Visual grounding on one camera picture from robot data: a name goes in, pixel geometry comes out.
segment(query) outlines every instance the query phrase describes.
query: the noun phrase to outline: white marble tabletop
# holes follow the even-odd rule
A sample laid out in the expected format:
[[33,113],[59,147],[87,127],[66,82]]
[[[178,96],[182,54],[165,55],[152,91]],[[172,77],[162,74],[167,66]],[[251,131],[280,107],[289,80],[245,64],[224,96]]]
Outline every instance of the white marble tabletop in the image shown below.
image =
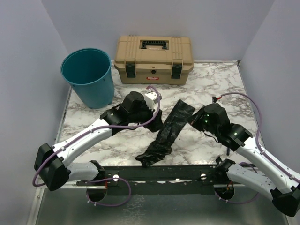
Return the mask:
[[[113,104],[102,109],[89,109],[73,91],[67,107],[67,114],[60,141],[64,141],[99,118],[105,110],[121,103],[130,91],[145,92],[146,84],[122,84],[118,71],[112,66],[112,78],[115,85]],[[161,93],[162,119],[166,119],[176,102],[181,99],[196,108],[211,103],[212,96],[226,92],[245,93],[244,86],[235,63],[195,63],[187,83],[184,86],[155,85]],[[243,97],[226,96],[220,103],[227,111],[233,123],[239,123],[253,134],[256,122],[249,102]],[[101,165],[141,165],[135,157],[145,152],[149,144],[155,140],[156,133],[143,127],[138,130],[123,130],[106,139],[79,156],[75,162],[84,163],[96,160]],[[213,164],[217,156],[230,158],[235,162],[248,162],[244,157],[230,152],[226,155],[226,147],[216,143],[186,124],[172,145],[172,153],[154,165],[196,165]]]

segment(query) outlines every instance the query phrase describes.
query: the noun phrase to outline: bucket rim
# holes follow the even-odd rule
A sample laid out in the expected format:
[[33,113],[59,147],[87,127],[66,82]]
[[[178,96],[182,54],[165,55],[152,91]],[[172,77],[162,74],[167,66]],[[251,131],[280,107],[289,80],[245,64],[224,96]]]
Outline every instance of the bucket rim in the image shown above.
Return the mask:
[[[102,77],[100,77],[99,79],[97,79],[97,80],[95,80],[95,81],[93,81],[93,82],[90,82],[90,83],[73,83],[73,82],[70,82],[69,80],[67,80],[66,77],[64,76],[63,72],[62,72],[63,67],[64,67],[65,63],[67,62],[67,60],[68,60],[70,57],[72,57],[72,56],[74,56],[75,54],[77,54],[77,53],[84,52],[84,51],[91,51],[91,50],[92,50],[92,51],[96,51],[96,52],[101,52],[101,53],[103,53],[103,54],[107,57],[107,59],[108,59],[108,61],[109,61],[109,64],[110,64],[110,66],[108,67],[108,70],[104,73],[104,75],[103,75]],[[109,55],[108,55],[105,51],[103,51],[103,50],[101,50],[101,49],[98,49],[98,48],[83,48],[83,49],[79,49],[79,50],[76,50],[76,51],[72,52],[71,54],[69,54],[69,55],[63,60],[61,66],[60,66],[60,73],[61,73],[62,77],[64,78],[64,80],[67,81],[69,84],[71,84],[71,85],[76,85],[76,86],[84,86],[84,85],[89,85],[89,84],[96,83],[96,82],[98,82],[99,80],[103,79],[103,78],[107,75],[107,73],[111,70],[111,67],[112,67],[112,64],[111,64],[111,58],[109,57]]]

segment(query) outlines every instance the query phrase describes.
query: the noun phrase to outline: crumpled black fabric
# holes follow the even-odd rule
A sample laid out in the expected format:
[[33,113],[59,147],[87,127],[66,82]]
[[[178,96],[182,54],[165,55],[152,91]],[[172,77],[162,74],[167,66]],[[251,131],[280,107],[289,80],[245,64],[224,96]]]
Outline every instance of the crumpled black fabric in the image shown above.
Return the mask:
[[135,157],[143,166],[163,160],[166,155],[171,154],[172,144],[179,135],[179,132],[187,123],[187,118],[193,115],[195,108],[182,100],[178,100],[169,116],[164,122],[163,128],[159,131],[156,140],[153,141],[145,153]]

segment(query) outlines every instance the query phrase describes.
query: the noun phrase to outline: blue bucket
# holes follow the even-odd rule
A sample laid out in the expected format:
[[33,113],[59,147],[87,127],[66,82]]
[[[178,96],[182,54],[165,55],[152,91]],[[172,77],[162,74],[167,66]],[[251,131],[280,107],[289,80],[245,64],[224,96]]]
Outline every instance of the blue bucket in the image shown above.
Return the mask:
[[63,78],[89,108],[113,102],[111,59],[99,49],[85,48],[68,55],[60,68]]

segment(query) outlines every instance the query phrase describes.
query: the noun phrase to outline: toolbox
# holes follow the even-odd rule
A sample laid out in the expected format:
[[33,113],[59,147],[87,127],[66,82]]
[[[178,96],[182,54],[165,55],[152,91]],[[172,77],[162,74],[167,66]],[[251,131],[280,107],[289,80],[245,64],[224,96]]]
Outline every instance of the toolbox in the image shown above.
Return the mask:
[[184,85],[194,60],[188,37],[121,36],[114,66],[122,83]]

